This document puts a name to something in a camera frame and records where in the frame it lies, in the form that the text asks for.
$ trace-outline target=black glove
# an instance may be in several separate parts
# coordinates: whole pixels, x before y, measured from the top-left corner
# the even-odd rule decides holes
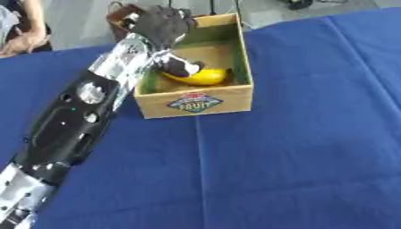
[[[189,77],[200,72],[205,67],[205,63],[201,61],[191,63],[176,55],[168,54],[161,62],[158,62],[158,66],[161,71],[176,77]]]
[[[189,10],[154,6],[143,13],[132,32],[152,42],[157,51],[167,50],[191,29],[196,21]]]

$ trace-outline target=person's arm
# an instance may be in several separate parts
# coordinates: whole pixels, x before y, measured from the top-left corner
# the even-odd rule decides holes
[[[24,0],[22,4],[30,20],[30,31],[44,38],[46,36],[46,24],[41,0]]]
[[[30,21],[30,30],[22,32],[16,29],[19,36],[5,44],[3,50],[0,51],[0,58],[24,52],[31,53],[33,49],[44,46],[48,42],[41,0],[24,0],[22,7]]]

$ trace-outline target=blue fabric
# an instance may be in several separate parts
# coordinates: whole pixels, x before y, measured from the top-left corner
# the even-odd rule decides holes
[[[143,120],[127,98],[38,229],[401,227],[401,9],[245,34],[249,113]],[[107,47],[0,61],[0,166]]]

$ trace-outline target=floor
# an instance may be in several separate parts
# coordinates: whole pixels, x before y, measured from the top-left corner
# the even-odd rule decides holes
[[[379,7],[401,6],[400,0],[348,0],[347,4],[315,3],[300,11],[289,11],[278,0],[240,0],[243,19],[250,28],[259,28],[281,21],[336,13],[349,13]],[[114,42],[106,22],[110,0],[42,0],[46,10],[47,22],[54,33],[52,43],[55,49],[91,47]],[[123,0],[147,8],[150,5],[167,5],[168,0]],[[195,14],[209,12],[209,1],[173,0],[175,7],[190,8]],[[235,10],[234,0],[217,0],[218,13]]]

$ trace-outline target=box label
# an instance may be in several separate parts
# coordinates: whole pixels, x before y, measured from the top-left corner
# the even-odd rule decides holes
[[[223,103],[223,100],[207,96],[205,93],[191,92],[183,95],[180,99],[170,103],[168,106],[180,111],[200,113],[221,103]]]

